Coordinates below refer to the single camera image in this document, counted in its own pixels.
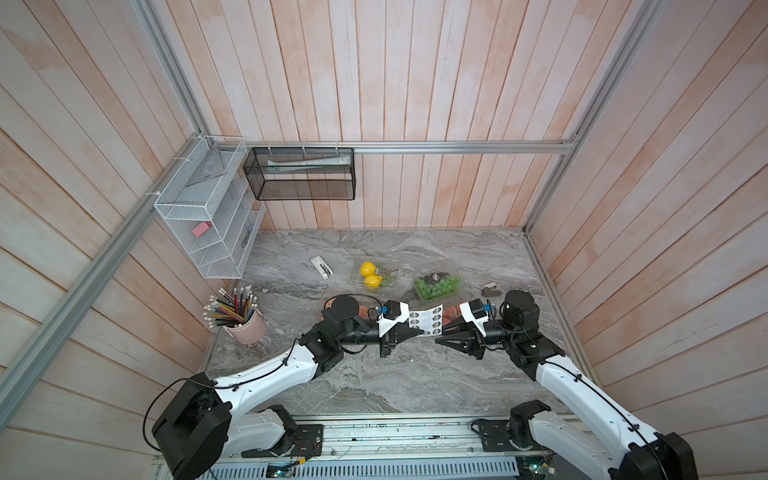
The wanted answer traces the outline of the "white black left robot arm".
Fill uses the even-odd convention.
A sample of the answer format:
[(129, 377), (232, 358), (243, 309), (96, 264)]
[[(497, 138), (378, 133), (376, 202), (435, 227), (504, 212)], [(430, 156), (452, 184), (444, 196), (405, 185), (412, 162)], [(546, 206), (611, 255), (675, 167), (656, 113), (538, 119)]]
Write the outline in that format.
[(152, 427), (147, 445), (161, 453), (175, 479), (196, 479), (247, 437), (256, 450), (293, 445), (290, 415), (276, 407), (260, 421), (244, 415), (276, 395), (333, 369), (345, 356), (376, 345), (387, 357), (401, 342), (422, 335), (407, 304), (378, 302), (360, 312), (356, 294), (338, 294), (323, 305), (321, 319), (275, 358), (239, 373), (209, 378), (205, 373), (176, 380), (178, 391)]

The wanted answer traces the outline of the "colored pencils bundle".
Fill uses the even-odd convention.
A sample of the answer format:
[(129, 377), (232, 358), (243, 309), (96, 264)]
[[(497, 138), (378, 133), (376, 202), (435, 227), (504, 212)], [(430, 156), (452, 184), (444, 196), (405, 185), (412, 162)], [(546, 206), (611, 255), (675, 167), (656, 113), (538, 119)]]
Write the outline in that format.
[(255, 319), (258, 311), (257, 296), (251, 286), (221, 288), (204, 307), (203, 318), (210, 328), (238, 328)]

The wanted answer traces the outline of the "clear box of grapes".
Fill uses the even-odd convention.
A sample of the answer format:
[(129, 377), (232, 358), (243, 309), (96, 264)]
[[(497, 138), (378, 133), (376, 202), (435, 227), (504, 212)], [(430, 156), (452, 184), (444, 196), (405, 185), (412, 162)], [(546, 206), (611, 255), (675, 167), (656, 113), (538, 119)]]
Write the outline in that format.
[(448, 272), (435, 272), (413, 279), (413, 288), (422, 302), (430, 302), (454, 295), (462, 278)]

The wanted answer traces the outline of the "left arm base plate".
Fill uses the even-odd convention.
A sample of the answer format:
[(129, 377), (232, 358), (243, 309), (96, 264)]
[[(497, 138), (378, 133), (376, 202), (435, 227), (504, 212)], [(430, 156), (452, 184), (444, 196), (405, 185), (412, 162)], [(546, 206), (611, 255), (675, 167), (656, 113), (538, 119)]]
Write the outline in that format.
[(322, 424), (300, 424), (289, 429), (270, 449), (246, 450), (241, 453), (241, 456), (243, 458), (311, 459), (322, 454), (323, 438)]

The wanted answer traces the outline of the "clear box of red apples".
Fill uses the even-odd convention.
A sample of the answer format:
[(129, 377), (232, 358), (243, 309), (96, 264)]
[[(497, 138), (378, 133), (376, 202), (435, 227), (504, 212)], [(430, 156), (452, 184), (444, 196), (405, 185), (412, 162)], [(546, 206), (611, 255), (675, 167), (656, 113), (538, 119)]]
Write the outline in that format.
[(457, 306), (447, 307), (443, 310), (442, 325), (446, 329), (461, 316), (460, 309)]

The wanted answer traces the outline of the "pink eraser block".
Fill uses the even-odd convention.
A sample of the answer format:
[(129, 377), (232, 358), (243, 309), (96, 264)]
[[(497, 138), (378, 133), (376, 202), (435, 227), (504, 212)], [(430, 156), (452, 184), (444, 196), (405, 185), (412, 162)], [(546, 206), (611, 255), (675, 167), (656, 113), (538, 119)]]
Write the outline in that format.
[(195, 238), (200, 238), (202, 235), (204, 235), (208, 230), (212, 228), (212, 223), (209, 221), (203, 221), (197, 224), (191, 231), (192, 235)]

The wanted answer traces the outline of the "small grey tape dispenser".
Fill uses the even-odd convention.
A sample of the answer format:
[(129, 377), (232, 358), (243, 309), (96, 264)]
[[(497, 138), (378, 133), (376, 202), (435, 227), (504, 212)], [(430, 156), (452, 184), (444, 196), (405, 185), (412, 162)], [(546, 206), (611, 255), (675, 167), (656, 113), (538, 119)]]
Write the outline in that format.
[(489, 282), (482, 286), (481, 296), (485, 298), (494, 298), (502, 295), (502, 291), (496, 282)]

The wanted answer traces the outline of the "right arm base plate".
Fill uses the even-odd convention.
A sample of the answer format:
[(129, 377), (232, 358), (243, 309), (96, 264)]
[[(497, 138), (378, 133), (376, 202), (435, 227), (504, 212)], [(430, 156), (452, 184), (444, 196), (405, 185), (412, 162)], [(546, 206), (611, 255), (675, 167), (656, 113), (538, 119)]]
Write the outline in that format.
[(516, 418), (476, 419), (470, 423), (470, 429), (479, 436), (483, 451), (486, 453), (532, 451), (554, 453), (548, 447), (537, 443), (527, 423)]

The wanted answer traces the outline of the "aluminium front rail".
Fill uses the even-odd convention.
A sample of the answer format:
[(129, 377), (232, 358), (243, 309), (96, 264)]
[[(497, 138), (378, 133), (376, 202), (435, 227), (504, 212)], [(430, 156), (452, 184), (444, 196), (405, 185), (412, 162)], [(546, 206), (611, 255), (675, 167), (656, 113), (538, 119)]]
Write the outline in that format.
[[(470, 429), (475, 418), (469, 416), (429, 415), (357, 415), (328, 417), (295, 417), (281, 419), (277, 406), (266, 412), (247, 415), (228, 434), (215, 434), (210, 441), (201, 441), (187, 456), (195, 459), (207, 472), (217, 462), (253, 460), (270, 463), (288, 470), (304, 460), (338, 461), (370, 460), (374, 458), (415, 459), (418, 457), (461, 456), (522, 456), (534, 463), (551, 454), (542, 451), (499, 452), (483, 451), (479, 436)], [(300, 424), (322, 424), (324, 438), (322, 454), (311, 459), (243, 458), (246, 450), (268, 450)]]

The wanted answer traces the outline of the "paper in black basket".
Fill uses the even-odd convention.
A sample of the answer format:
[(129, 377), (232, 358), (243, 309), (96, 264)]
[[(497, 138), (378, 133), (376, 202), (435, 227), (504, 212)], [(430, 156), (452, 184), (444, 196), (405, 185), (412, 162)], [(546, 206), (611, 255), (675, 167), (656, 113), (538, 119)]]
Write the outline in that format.
[(352, 165), (352, 155), (274, 155), (267, 158), (265, 169), (269, 174), (336, 174), (347, 172)]

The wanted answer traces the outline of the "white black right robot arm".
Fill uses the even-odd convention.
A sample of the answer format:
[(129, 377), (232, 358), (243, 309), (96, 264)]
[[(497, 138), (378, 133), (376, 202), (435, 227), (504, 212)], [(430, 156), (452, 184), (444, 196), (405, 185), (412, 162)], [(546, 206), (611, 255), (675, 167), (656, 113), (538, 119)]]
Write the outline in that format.
[(531, 294), (511, 290), (497, 310), (475, 299), (459, 311), (436, 343), (476, 359), (499, 347), (589, 428), (579, 431), (541, 401), (524, 402), (511, 409), (507, 424), (514, 447), (545, 447), (591, 479), (697, 478), (693, 450), (680, 435), (662, 434), (632, 415), (540, 332)]

